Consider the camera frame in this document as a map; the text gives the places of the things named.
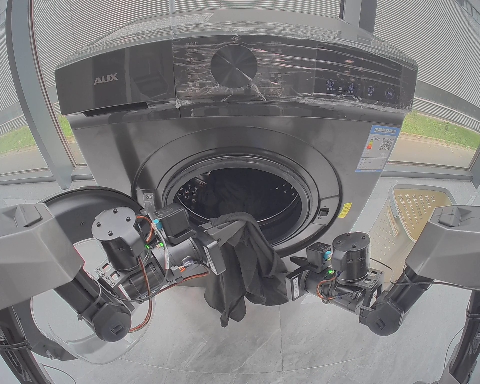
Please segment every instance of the control panel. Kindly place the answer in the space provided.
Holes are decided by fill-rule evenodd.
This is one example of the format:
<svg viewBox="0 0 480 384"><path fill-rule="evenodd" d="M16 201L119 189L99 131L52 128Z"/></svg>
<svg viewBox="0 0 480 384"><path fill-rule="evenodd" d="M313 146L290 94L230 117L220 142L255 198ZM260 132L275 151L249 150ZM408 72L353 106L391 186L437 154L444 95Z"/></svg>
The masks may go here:
<svg viewBox="0 0 480 384"><path fill-rule="evenodd" d="M351 97L363 102L399 103L403 66L332 44L317 47L314 95Z"/></svg>
<svg viewBox="0 0 480 384"><path fill-rule="evenodd" d="M408 108L416 80L405 63L364 49L278 36L174 40L173 59L177 97L187 99L347 99Z"/></svg>
<svg viewBox="0 0 480 384"><path fill-rule="evenodd" d="M147 108L150 102L175 101L178 106L183 100L187 104L328 100L411 107L414 61L379 54L364 44L340 42L215 35L104 52L56 70L60 108L63 114L97 109L94 113L110 113L132 103ZM109 109L116 106L120 109Z"/></svg>

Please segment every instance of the yellow sticker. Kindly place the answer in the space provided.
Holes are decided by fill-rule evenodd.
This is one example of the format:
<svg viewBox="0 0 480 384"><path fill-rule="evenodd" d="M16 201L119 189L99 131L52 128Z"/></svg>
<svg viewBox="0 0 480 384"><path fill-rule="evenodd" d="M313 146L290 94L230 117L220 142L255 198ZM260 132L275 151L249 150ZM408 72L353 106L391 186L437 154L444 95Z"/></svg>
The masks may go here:
<svg viewBox="0 0 480 384"><path fill-rule="evenodd" d="M351 207L352 207L352 203L343 204L342 211L338 215L338 218L343 219L347 215L347 213L348 213L348 211L350 210Z"/></svg>

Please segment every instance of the energy label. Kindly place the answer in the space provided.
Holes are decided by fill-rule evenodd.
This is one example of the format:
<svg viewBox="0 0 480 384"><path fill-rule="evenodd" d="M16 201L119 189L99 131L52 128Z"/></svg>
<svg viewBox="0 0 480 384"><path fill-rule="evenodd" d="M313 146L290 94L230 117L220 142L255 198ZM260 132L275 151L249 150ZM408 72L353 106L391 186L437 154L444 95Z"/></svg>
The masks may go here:
<svg viewBox="0 0 480 384"><path fill-rule="evenodd" d="M400 134L400 128L372 125L355 172L382 172Z"/></svg>

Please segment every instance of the laundry basket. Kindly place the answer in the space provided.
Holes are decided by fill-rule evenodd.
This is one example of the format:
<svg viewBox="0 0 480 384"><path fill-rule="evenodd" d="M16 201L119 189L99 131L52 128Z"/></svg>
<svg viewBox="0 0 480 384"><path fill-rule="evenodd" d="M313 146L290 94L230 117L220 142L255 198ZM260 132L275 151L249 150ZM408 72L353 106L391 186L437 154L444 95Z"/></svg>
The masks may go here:
<svg viewBox="0 0 480 384"><path fill-rule="evenodd" d="M409 184L390 188L388 199L369 235L371 258L390 266L393 273L375 261L372 261L372 267L384 270L387 281L389 277L395 281L433 210L452 204L455 200L445 188Z"/></svg>

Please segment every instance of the grass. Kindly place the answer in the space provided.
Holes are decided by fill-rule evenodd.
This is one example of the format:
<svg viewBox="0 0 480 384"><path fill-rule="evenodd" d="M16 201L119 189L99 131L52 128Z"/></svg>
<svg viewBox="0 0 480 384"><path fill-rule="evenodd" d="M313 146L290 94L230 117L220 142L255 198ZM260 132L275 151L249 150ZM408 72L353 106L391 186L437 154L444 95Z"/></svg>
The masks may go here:
<svg viewBox="0 0 480 384"><path fill-rule="evenodd" d="M415 111L405 117L402 132L443 140L473 150L480 145L480 133Z"/></svg>
<svg viewBox="0 0 480 384"><path fill-rule="evenodd" d="M67 139L73 136L68 120L58 116L61 130ZM35 145L35 140L27 125L0 136L0 153Z"/></svg>
<svg viewBox="0 0 480 384"><path fill-rule="evenodd" d="M71 138L73 133L66 117L58 116L58 119L65 137ZM480 145L480 133L447 121L421 115L415 111L405 118L402 132L442 140L473 150ZM0 153L33 145L35 145L35 140L27 126L0 136Z"/></svg>

